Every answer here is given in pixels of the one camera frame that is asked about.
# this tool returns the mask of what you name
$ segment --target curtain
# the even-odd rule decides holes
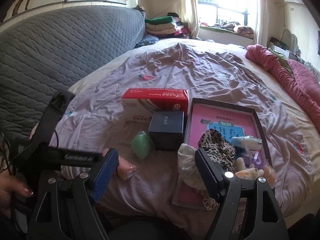
[[[262,46],[267,46],[268,35],[269,35],[269,10],[268,10],[268,0],[257,0],[257,27],[256,35],[254,38],[255,44],[260,44]]]
[[[198,0],[177,0],[177,12],[180,18],[188,23],[193,39],[195,39],[199,33],[197,4]]]

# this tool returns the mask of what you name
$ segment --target dark blue box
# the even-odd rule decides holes
[[[156,150],[179,150],[183,143],[183,121],[183,111],[154,112],[148,132]]]

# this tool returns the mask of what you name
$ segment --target green blanket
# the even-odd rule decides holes
[[[166,16],[166,17],[160,17],[160,18],[153,18],[153,19],[145,19],[146,23],[158,25],[158,24],[164,24],[164,23],[174,23],[173,17]]]

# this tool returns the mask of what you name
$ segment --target leopard print cloth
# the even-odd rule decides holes
[[[8,168],[6,159],[9,159],[9,148],[9,141],[0,130],[0,173]]]
[[[224,171],[233,172],[235,147],[223,138],[217,130],[209,129],[205,131],[198,142],[198,146],[206,151],[212,161],[220,163]]]

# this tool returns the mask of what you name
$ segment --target windowsill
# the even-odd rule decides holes
[[[209,31],[218,32],[218,33],[230,33],[230,34],[234,34],[234,35],[237,35],[237,36],[249,39],[249,40],[253,40],[253,38],[248,38],[248,37],[242,36],[238,33],[235,33],[235,32],[229,31],[229,30],[222,30],[222,29],[218,29],[218,28],[214,28],[214,27],[206,27],[206,26],[200,26],[200,29],[209,30]]]

